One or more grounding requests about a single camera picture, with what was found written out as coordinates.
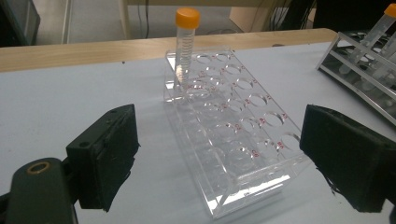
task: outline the floor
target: floor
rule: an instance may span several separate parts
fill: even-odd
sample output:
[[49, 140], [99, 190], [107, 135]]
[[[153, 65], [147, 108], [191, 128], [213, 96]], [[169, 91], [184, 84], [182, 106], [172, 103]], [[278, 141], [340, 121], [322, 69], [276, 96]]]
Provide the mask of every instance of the floor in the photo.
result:
[[[34, 0], [41, 17], [37, 45], [122, 40], [117, 0]], [[133, 38], [176, 35], [178, 7], [129, 6]], [[242, 32], [230, 19], [230, 7], [197, 7], [197, 35]]]

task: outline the white table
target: white table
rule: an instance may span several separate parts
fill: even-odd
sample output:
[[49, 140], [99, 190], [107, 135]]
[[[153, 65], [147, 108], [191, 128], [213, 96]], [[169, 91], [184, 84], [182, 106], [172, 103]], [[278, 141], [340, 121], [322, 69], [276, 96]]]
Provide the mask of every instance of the white table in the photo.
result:
[[[395, 127], [341, 85], [315, 70], [329, 43], [237, 50], [235, 55], [301, 127], [307, 104], [338, 110], [396, 140]], [[212, 223], [180, 156], [163, 110], [164, 59], [102, 63], [0, 74], [0, 194], [12, 174], [65, 147], [108, 110], [134, 103], [141, 148], [109, 213], [78, 208], [80, 223]], [[388, 223], [333, 196], [311, 164], [281, 194], [218, 223]]]

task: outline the orange cap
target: orange cap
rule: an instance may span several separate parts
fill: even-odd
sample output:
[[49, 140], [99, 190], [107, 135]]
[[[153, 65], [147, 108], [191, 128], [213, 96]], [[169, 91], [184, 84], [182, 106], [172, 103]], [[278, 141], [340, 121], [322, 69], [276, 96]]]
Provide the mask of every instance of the orange cap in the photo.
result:
[[384, 13], [390, 17], [396, 17], [396, 4], [391, 3], [387, 9], [385, 9]]
[[192, 7], [181, 7], [176, 12], [176, 25], [184, 29], [196, 29], [199, 26], [199, 11]]

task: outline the clear acrylic rack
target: clear acrylic rack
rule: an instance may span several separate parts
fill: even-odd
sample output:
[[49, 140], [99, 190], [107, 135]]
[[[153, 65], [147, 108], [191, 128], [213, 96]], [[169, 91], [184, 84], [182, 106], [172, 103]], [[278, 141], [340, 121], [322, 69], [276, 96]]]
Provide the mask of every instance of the clear acrylic rack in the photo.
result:
[[280, 192], [310, 160], [301, 130], [226, 47], [195, 49], [189, 87], [166, 53], [163, 97], [182, 154], [214, 218]]

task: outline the black cable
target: black cable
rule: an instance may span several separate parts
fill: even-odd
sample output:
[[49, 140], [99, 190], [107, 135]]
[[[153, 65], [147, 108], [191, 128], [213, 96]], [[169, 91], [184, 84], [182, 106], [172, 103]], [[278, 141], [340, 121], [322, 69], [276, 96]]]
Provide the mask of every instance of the black cable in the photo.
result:
[[146, 0], [146, 22], [147, 22], [147, 30], [146, 30], [146, 39], [149, 38], [149, 0]]
[[306, 14], [305, 14], [305, 18], [304, 18], [304, 23], [303, 23], [302, 29], [305, 29], [305, 28], [306, 28], [306, 25], [307, 25], [307, 23], [308, 23], [309, 14], [311, 13], [312, 8], [314, 8], [316, 2], [317, 2], [316, 0], [313, 1], [313, 2], [312, 2], [312, 5], [311, 5], [311, 8], [309, 8], [309, 9], [307, 10], [307, 12], [306, 12]]
[[288, 9], [286, 8], [286, 3], [288, 2], [288, 0], [284, 0], [281, 4], [280, 7], [276, 7], [271, 15], [271, 19], [270, 19], [270, 31], [275, 31], [277, 30], [277, 27], [279, 25], [279, 23], [281, 22], [282, 18], [284, 17], [284, 15], [287, 13]]
[[140, 4], [137, 4], [137, 17], [139, 18], [140, 38], [143, 38], [143, 25], [142, 25], [142, 17], [140, 15]]
[[254, 14], [254, 17], [253, 17], [253, 22], [251, 23], [250, 30], [249, 30], [248, 32], [251, 32], [251, 31], [253, 30], [253, 25], [254, 25], [254, 22], [257, 20], [257, 15], [258, 15], [258, 12], [259, 12], [259, 8], [262, 6], [262, 4], [264, 3], [264, 1], [265, 1], [265, 0], [262, 0], [262, 2], [261, 2], [261, 3], [259, 4], [259, 6], [257, 7], [256, 13]]
[[302, 29], [315, 0], [292, 0], [280, 30]]
[[311, 7], [305, 10], [305, 13], [302, 17], [301, 27], [300, 29], [304, 29], [306, 27], [306, 21], [308, 20], [309, 12], [311, 11]]

